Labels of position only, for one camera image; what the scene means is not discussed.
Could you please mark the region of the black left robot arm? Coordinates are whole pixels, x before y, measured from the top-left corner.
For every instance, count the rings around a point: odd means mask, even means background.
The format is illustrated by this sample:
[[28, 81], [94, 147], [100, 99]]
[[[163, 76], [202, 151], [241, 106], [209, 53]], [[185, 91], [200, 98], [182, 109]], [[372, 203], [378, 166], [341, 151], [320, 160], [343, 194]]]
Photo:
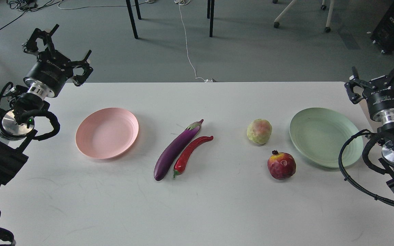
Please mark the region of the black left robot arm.
[[49, 111], [46, 98], [55, 98], [67, 81], [81, 86], [93, 72], [89, 50], [82, 60], [71, 61], [54, 46], [59, 28], [35, 29], [23, 44], [23, 51], [36, 56], [36, 63], [24, 77], [24, 86], [6, 83], [0, 91], [0, 187], [11, 181], [25, 165], [26, 147], [33, 140], [56, 136], [61, 125]]

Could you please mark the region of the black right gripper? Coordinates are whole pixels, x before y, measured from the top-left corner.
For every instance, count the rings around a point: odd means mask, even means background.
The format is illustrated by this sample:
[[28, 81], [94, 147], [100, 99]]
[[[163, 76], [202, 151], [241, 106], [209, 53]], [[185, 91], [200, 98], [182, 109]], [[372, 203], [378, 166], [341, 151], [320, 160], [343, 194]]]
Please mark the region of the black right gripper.
[[386, 79], [365, 81], [359, 78], [358, 70], [351, 67], [352, 75], [344, 84], [349, 101], [356, 105], [366, 99], [369, 117], [376, 122], [385, 122], [385, 112], [394, 113], [394, 68]]

